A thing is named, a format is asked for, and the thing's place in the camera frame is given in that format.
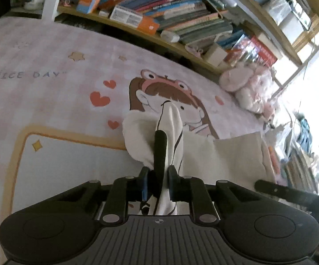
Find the plastic bag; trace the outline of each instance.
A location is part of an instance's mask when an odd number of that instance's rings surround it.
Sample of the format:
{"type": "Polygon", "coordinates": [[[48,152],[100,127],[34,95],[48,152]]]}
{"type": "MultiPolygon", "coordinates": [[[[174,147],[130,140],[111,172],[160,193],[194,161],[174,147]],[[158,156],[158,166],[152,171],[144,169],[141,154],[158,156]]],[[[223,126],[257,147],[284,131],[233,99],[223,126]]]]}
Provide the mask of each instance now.
{"type": "Polygon", "coordinates": [[[291,12],[290,5],[285,0],[275,0],[271,3],[267,3],[264,8],[278,26],[291,12]]]}

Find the pink plush toy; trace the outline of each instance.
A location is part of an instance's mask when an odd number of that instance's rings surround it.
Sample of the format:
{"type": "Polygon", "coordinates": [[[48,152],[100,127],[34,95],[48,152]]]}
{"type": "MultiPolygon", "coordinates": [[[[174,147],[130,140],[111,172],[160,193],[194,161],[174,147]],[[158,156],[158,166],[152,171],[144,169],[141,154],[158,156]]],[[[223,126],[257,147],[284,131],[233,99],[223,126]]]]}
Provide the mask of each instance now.
{"type": "Polygon", "coordinates": [[[251,63],[239,64],[225,71],[219,85],[234,93],[240,107],[253,113],[260,113],[268,120],[274,114],[274,107],[268,102],[272,95],[272,76],[268,68],[251,63]]]}

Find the white cloth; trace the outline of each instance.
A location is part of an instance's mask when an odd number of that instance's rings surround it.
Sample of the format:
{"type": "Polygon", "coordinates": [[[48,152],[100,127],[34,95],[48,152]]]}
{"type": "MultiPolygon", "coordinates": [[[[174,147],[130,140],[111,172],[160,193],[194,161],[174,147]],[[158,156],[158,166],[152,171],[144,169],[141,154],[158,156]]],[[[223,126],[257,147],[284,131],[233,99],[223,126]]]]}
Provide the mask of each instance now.
{"type": "Polygon", "coordinates": [[[158,117],[154,115],[132,110],[123,121],[127,151],[132,158],[143,162],[150,169],[153,169],[154,164],[155,131],[163,130],[167,135],[162,192],[156,212],[153,207],[155,199],[148,201],[149,214],[166,215],[175,209],[169,199],[167,186],[167,167],[172,164],[172,160],[180,176],[198,177],[205,184],[229,180],[254,190],[254,183],[259,179],[275,182],[268,147],[259,132],[228,140],[212,140],[192,132],[183,132],[179,111],[171,102],[163,104],[161,118],[157,120],[158,117]],[[174,154],[174,147],[181,134],[174,154]]]}
{"type": "Polygon", "coordinates": [[[167,149],[164,162],[164,177],[159,199],[151,197],[149,214],[168,215],[177,214],[177,207],[169,198],[167,173],[168,166],[180,168],[183,158],[183,123],[178,108],[170,101],[162,105],[160,119],[137,110],[130,111],[123,121],[125,146],[129,148],[132,158],[142,161],[150,169],[154,168],[154,137],[155,131],[164,131],[167,135],[167,149]]]}

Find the cartoon girl print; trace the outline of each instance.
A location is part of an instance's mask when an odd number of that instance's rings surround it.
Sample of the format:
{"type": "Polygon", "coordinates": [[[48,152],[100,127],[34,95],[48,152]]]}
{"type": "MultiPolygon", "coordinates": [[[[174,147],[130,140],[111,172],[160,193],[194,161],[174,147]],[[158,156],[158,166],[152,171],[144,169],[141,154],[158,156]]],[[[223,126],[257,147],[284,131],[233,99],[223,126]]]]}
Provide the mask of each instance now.
{"type": "Polygon", "coordinates": [[[179,109],[184,130],[218,138],[204,105],[180,80],[171,80],[150,70],[142,70],[141,77],[130,82],[129,98],[130,110],[152,111],[159,115],[162,104],[170,100],[179,109]]]}

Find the orange box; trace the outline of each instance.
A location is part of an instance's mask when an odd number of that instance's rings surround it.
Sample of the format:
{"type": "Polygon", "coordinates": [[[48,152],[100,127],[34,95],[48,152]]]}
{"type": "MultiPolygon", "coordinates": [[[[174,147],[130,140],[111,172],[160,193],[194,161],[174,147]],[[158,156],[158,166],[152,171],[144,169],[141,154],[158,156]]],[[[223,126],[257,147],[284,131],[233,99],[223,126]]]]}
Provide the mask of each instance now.
{"type": "Polygon", "coordinates": [[[131,9],[116,5],[109,19],[136,28],[148,34],[155,34],[159,24],[151,17],[144,16],[131,9]]]}

